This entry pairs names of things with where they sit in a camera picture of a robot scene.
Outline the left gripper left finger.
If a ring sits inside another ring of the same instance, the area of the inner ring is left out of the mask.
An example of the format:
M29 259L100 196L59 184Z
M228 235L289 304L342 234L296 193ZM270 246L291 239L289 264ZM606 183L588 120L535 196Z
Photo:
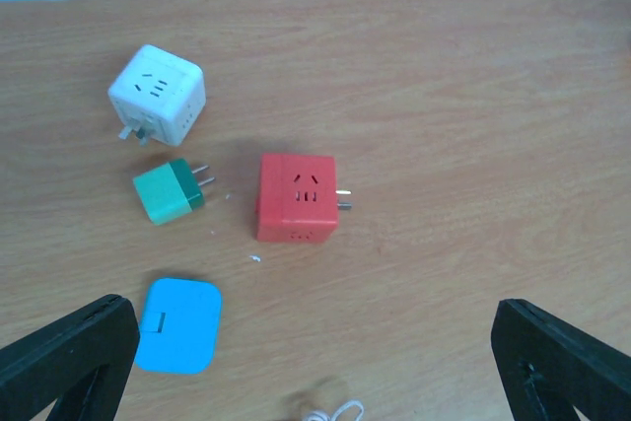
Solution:
M131 302L105 295L1 349L1 418L112 420L139 344Z

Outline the white cube adapter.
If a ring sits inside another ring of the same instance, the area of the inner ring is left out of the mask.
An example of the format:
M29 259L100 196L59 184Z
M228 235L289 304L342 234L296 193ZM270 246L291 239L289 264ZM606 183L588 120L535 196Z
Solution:
M107 91L123 124L121 139L135 135L179 146L206 104L202 69L151 44L143 45Z

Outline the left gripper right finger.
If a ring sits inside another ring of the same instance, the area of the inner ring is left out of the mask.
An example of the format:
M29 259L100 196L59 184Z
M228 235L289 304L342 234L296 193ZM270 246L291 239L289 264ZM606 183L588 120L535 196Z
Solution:
M515 420L630 418L630 357L534 304L500 301L491 347Z

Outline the red cube plug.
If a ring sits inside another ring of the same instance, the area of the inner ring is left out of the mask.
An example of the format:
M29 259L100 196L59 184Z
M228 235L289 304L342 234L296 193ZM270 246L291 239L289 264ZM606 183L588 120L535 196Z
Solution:
M256 238L270 243L323 243L337 229L348 190L337 187L331 156L265 153L256 200Z

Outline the blue cube plug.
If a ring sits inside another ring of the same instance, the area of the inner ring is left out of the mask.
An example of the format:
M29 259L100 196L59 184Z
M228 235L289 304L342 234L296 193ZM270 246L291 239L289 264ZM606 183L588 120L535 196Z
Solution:
M149 288L139 324L136 365L149 372L196 375L210 366L222 294L209 282L165 277Z

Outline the green usb charger plug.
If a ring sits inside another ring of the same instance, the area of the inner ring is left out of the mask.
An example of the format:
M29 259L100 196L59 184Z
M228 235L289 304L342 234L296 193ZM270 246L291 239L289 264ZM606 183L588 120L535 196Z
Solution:
M185 158L168 161L132 179L149 220L156 226L181 218L205 205L204 185L216 180L198 175L208 165L193 168Z

